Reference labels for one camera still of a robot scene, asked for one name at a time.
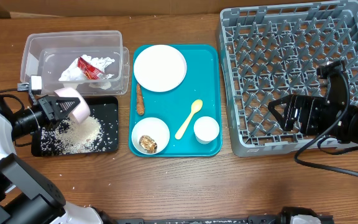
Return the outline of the brown food chunk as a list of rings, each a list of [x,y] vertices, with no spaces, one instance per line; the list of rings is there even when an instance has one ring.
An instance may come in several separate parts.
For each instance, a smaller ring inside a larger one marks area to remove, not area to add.
[[[157,143],[148,135],[141,136],[139,144],[148,154],[157,152]]]

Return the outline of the carrot piece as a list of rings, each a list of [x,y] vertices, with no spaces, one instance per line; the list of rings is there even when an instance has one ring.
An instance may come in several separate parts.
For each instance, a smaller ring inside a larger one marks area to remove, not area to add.
[[[145,105],[144,105],[144,97],[142,95],[142,89],[139,84],[136,86],[136,110],[139,116],[143,116],[145,114]]]

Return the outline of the small white bowl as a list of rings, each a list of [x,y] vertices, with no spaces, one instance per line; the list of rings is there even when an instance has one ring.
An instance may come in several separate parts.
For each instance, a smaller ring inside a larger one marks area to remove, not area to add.
[[[142,136],[148,136],[153,140],[157,147],[155,150],[146,150],[141,145]],[[136,152],[143,156],[151,156],[162,152],[170,140],[170,130],[168,126],[159,118],[144,118],[140,120],[132,129],[131,144]]]

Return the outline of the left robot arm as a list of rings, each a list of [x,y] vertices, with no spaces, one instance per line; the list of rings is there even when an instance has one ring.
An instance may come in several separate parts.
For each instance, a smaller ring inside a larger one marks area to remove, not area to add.
[[[65,200],[58,187],[20,159],[16,140],[50,128],[80,106],[81,96],[43,96],[30,108],[13,112],[0,91],[0,223],[102,223],[115,219],[95,207],[80,207]]]

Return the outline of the pink rice bowl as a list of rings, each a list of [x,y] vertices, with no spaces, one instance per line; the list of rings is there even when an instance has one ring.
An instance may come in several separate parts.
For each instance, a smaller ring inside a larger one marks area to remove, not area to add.
[[[80,124],[90,116],[90,108],[86,103],[85,99],[72,87],[61,88],[55,90],[54,93],[61,97],[77,97],[80,103],[76,108],[69,114],[70,119]]]

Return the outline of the white napkin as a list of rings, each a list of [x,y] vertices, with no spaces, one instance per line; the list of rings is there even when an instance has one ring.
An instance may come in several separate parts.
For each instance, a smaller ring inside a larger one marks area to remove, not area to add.
[[[92,57],[89,55],[80,56],[85,59],[92,66],[100,69],[102,72],[106,74],[106,79],[110,79],[113,77],[113,74],[106,73],[106,68],[110,66],[110,64],[114,63],[115,60],[110,57]],[[61,77],[58,79],[59,81],[80,81],[87,80],[83,72],[77,67],[78,58],[76,58],[70,66],[61,74]]]

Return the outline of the white cup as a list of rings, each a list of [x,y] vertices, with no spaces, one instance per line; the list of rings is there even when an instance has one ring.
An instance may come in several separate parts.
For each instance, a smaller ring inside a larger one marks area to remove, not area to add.
[[[219,135],[218,122],[210,116],[202,116],[195,121],[194,133],[196,140],[201,144],[208,144]]]

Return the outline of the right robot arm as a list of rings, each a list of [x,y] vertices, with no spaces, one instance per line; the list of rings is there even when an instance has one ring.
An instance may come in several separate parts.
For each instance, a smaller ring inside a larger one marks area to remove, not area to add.
[[[283,130],[291,131],[294,123],[298,121],[301,124],[301,133],[314,137],[295,154],[296,163],[358,177],[356,171],[306,162],[299,158],[300,154],[313,144],[320,148],[329,138],[344,144],[355,143],[354,147],[340,150],[338,154],[358,150],[358,107],[350,103],[351,91],[344,61],[322,65],[317,68],[316,73],[319,78],[328,81],[328,90],[324,97],[291,94],[271,101],[268,110]]]

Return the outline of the red snack wrapper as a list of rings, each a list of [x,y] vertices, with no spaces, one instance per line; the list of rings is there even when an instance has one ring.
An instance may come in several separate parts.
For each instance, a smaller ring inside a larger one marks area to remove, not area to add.
[[[100,69],[92,66],[82,57],[78,58],[77,67],[83,72],[88,80],[102,80],[106,79],[106,74]]]

